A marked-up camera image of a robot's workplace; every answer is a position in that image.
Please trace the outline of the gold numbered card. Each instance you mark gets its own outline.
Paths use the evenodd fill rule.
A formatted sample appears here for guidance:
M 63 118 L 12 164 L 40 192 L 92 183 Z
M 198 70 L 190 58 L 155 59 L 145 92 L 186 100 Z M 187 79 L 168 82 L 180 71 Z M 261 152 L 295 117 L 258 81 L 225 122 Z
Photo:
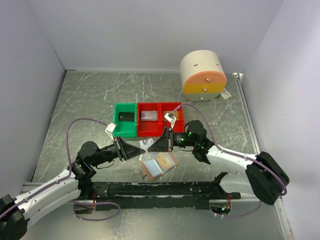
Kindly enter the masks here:
M 173 166 L 173 163 L 170 160 L 170 158 L 163 152 L 160 152 L 156 155 L 156 161 L 158 162 L 159 166 L 162 168 L 163 171 L 166 171 L 167 169 L 170 169 Z

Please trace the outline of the brown leather card holder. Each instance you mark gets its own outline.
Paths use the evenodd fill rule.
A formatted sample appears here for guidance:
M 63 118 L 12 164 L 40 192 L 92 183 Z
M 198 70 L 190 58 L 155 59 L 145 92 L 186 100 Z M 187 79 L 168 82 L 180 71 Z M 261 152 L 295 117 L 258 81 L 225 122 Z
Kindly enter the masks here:
M 154 181 L 168 171 L 176 168 L 179 163 L 171 152 L 146 152 L 139 157 L 142 177 Z

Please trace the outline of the red plastic bin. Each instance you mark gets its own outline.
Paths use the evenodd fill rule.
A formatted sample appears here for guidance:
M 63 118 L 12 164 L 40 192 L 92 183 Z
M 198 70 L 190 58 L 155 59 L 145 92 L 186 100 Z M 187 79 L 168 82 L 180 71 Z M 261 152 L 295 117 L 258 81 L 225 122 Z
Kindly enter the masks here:
M 161 102 L 160 103 L 160 123 L 162 128 L 164 129 L 165 127 L 171 127 L 171 124 L 167 120 L 163 120 L 163 111 L 174 111 L 176 107 L 178 107 L 181 104 L 181 102 Z M 173 131 L 175 133 L 180 133 L 184 131 L 184 126 L 185 126 L 185 120 L 184 120 L 184 114 L 183 114 L 183 109 L 180 107 L 178 110 L 179 111 L 179 120 L 176 120 Z
M 137 103 L 137 136 L 158 137 L 161 135 L 160 103 Z

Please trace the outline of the green plastic bin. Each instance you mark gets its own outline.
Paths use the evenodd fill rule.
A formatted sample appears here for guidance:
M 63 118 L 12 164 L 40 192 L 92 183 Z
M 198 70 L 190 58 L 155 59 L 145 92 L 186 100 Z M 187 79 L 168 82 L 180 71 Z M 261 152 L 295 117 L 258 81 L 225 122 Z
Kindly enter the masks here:
M 116 103 L 113 122 L 116 124 L 113 131 L 115 137 L 137 137 L 137 103 Z

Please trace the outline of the white round drawer cabinet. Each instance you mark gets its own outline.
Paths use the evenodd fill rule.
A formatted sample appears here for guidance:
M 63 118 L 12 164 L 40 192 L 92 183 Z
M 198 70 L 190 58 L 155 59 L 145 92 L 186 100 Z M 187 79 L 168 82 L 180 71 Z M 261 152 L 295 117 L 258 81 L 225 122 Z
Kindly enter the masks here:
M 195 50 L 181 60 L 182 92 L 193 102 L 210 101 L 220 95 L 227 84 L 218 55 L 211 50 Z

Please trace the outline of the white diamond print card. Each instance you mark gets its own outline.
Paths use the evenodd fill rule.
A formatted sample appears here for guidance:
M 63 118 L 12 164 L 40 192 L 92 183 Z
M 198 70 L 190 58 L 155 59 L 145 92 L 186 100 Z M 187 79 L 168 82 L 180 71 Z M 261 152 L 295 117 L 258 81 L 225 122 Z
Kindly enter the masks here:
M 140 148 L 147 151 L 150 146 L 154 144 L 154 140 L 152 138 L 146 138 L 139 141 Z

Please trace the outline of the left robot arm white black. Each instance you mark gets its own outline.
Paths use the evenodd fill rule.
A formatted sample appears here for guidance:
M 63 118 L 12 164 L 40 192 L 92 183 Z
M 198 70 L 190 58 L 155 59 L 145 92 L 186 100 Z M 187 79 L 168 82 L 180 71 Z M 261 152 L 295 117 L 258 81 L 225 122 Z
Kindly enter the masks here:
M 144 153 L 145 150 L 121 137 L 103 148 L 93 141 L 85 142 L 75 161 L 55 178 L 16 197 L 9 194 L 1 197 L 0 238 L 19 240 L 29 226 L 61 205 L 76 199 L 89 199 L 94 192 L 91 178 L 96 174 L 96 166 L 115 159 L 127 161 Z

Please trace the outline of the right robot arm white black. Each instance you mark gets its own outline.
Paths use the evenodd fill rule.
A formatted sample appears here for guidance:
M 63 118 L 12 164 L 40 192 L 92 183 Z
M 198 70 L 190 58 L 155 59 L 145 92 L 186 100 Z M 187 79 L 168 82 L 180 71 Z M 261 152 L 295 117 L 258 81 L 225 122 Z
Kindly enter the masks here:
M 289 177 L 267 152 L 246 154 L 224 148 L 207 138 L 207 130 L 199 120 L 187 124 L 186 132 L 174 132 L 166 127 L 162 136 L 147 150 L 170 152 L 174 147 L 192 147 L 192 155 L 201 163 L 221 165 L 246 176 L 248 183 L 243 191 L 254 194 L 265 204 L 273 205 L 284 195 Z

